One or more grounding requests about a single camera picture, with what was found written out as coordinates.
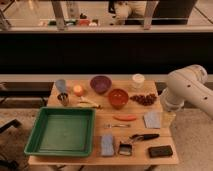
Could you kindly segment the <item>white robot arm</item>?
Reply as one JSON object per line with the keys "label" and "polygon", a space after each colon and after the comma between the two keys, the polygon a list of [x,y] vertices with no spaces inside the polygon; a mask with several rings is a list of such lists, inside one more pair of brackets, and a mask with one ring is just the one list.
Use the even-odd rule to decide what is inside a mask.
{"label": "white robot arm", "polygon": [[201,65],[190,65],[170,72],[166,88],[159,96],[163,108],[162,126],[169,128],[186,101],[213,120],[213,90],[205,86],[208,74]]}

